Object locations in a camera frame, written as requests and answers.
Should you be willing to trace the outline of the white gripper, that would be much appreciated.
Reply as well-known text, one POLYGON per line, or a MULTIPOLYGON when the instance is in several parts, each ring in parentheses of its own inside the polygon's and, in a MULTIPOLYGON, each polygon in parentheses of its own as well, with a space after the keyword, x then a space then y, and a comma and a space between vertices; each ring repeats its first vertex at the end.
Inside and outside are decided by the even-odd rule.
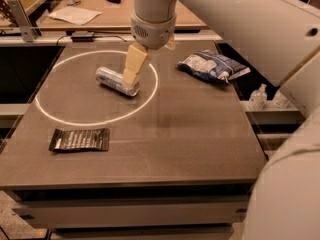
POLYGON ((131 14, 131 34, 137 41, 128 48, 125 68, 123 71, 123 84, 134 86, 140 78, 140 71, 147 59, 148 51, 158 50, 165 46, 169 50, 174 50, 175 37, 174 29, 177 15, 160 23, 151 23, 141 19, 135 12, 131 14))

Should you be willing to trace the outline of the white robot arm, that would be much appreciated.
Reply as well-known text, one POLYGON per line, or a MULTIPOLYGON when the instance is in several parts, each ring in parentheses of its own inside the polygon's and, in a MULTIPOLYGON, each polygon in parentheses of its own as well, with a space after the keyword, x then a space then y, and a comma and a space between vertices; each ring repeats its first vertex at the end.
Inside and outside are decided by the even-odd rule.
POLYGON ((149 49, 181 2, 247 57, 305 115, 255 183, 243 240, 319 240, 319 11, 299 0, 135 0, 131 32, 149 49))

